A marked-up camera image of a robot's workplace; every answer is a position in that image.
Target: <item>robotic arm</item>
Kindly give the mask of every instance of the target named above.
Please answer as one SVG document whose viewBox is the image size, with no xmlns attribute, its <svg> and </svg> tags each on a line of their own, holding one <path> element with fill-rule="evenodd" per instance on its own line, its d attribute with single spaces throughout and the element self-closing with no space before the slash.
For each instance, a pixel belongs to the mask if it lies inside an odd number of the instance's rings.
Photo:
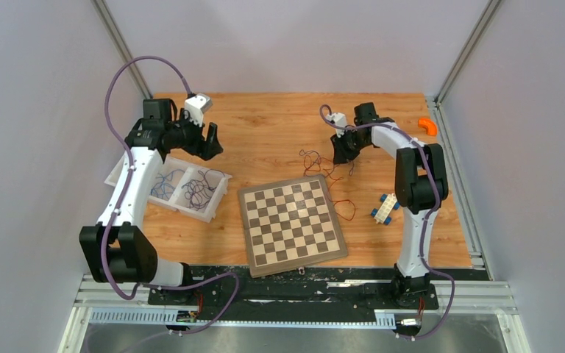
<svg viewBox="0 0 565 353">
<path fill-rule="evenodd" d="M 186 264 L 157 256 L 141 226 L 154 178 L 172 149 L 183 149 L 203 160 L 223 152 L 217 138 L 217 125 L 210 123 L 207 137 L 202 136 L 203 117 L 211 105 L 211 99 L 204 94 L 190 95 L 180 112 L 171 99 L 143 101 L 144 117 L 124 139 L 134 166 L 129 166 L 125 152 L 122 172 L 109 204 L 96 225 L 83 227 L 79 234 L 79 243 L 95 281 L 107 282 L 101 260 L 102 236 L 107 227 L 110 227 L 107 243 L 117 240 L 120 244 L 119 248 L 107 248 L 107 263 L 116 282 L 178 286 L 191 278 Z M 129 180 L 130 169 L 133 172 Z M 114 222 L 109 224 L 116 202 L 127 184 L 121 208 Z"/>
<path fill-rule="evenodd" d="M 391 282 L 391 294 L 398 301 L 418 297 L 430 288 L 430 274 L 422 262 L 419 250 L 423 246 L 427 261 L 432 226 L 436 219 L 436 212 L 431 213 L 431 209 L 436 200 L 428 175 L 419 174 L 423 163 L 417 146 L 421 146 L 426 155 L 440 200 L 445 200 L 448 195 L 443 149 L 437 143 L 409 140 L 406 134 L 400 133 L 401 130 L 393 119 L 377 115 L 373 103 L 358 105 L 354 108 L 354 113 L 356 126 L 370 126 L 338 129 L 330 138 L 335 151 L 333 161 L 341 164 L 354 160 L 361 149 L 370 145 L 384 149 L 395 158 L 395 195 L 403 206 L 404 239 L 395 264 L 396 275 Z M 342 113 L 331 113 L 326 119 L 340 128 L 348 126 Z M 422 223 L 428 214 L 425 235 L 422 237 Z"/>
</svg>

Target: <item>metal floor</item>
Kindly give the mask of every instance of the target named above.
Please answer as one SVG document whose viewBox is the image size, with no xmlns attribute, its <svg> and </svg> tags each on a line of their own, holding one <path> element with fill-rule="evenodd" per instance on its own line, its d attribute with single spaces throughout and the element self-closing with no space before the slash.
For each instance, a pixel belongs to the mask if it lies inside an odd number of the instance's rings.
<svg viewBox="0 0 565 353">
<path fill-rule="evenodd" d="M 424 315 L 424 330 L 438 316 Z M 166 331 L 157 325 L 102 324 L 88 327 L 82 353 L 122 352 L 150 335 Z M 197 335 L 164 336 L 133 347 L 132 353 L 503 353 L 507 352 L 495 315 L 451 315 L 439 334 L 407 342 L 393 332 L 378 329 L 278 329 L 211 327 Z"/>
</svg>

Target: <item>chessboard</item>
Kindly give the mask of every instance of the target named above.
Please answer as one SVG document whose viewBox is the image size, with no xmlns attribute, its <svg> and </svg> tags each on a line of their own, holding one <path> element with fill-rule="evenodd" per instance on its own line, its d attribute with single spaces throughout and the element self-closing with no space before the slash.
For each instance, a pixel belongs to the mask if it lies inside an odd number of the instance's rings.
<svg viewBox="0 0 565 353">
<path fill-rule="evenodd" d="M 323 175 L 244 188 L 239 203 L 252 277 L 347 256 Z"/>
</svg>

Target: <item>wooden table surface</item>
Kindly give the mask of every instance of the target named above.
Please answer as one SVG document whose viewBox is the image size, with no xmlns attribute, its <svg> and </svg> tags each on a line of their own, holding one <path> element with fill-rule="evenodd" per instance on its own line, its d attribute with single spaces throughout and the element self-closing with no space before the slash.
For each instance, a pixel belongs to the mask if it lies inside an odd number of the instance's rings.
<svg viewBox="0 0 565 353">
<path fill-rule="evenodd" d="M 182 106 L 184 93 L 157 94 L 156 98 L 172 98 Z M 213 93 L 213 107 L 206 122 L 218 124 L 218 139 L 224 153 L 207 162 L 184 151 L 172 157 L 232 175 L 228 194 L 217 209 L 211 223 L 197 221 L 178 212 L 148 203 L 143 230 L 159 255 L 190 264 L 246 265 L 246 245 L 239 211 L 238 190 L 247 186 L 301 177 L 304 172 L 300 149 L 316 150 L 323 157 L 333 158 L 328 127 L 318 115 L 321 104 L 329 104 L 334 112 L 345 113 L 353 122 L 354 106 L 373 101 L 380 116 L 392 117 L 410 135 L 428 143 L 417 126 L 417 120 L 428 117 L 425 98 L 421 94 L 339 94 L 339 93 Z M 401 210 L 392 212 L 393 221 L 376 224 L 369 215 L 381 205 L 383 193 L 394 192 L 395 162 L 382 149 L 365 148 L 355 160 L 352 176 L 349 166 L 340 165 L 334 177 L 343 177 L 334 184 L 334 200 L 351 199 L 357 207 L 352 221 L 339 218 L 349 255 L 322 263 L 329 266 L 386 266 L 397 261 L 402 245 L 404 220 Z M 350 217 L 352 207 L 345 202 L 337 211 Z M 430 264 L 437 267 L 470 267 L 471 261 L 458 220 L 453 197 L 438 211 L 430 245 Z"/>
</svg>

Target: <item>white wall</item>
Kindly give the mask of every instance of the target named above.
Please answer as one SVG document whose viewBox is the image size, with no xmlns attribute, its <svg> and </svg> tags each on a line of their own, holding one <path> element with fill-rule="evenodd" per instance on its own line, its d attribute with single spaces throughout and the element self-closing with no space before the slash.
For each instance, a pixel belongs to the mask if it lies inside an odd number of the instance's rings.
<svg viewBox="0 0 565 353">
<path fill-rule="evenodd" d="M 207 92 L 435 94 L 486 0 L 107 0 L 134 56 Z M 153 91 L 176 91 L 159 65 Z"/>
<path fill-rule="evenodd" d="M 0 352 L 57 350 L 120 155 L 102 113 L 120 64 L 89 1 L 0 1 Z M 141 98 L 118 86 L 126 132 Z"/>
<path fill-rule="evenodd" d="M 444 104 L 533 352 L 565 352 L 565 3 L 504 1 Z"/>
</svg>

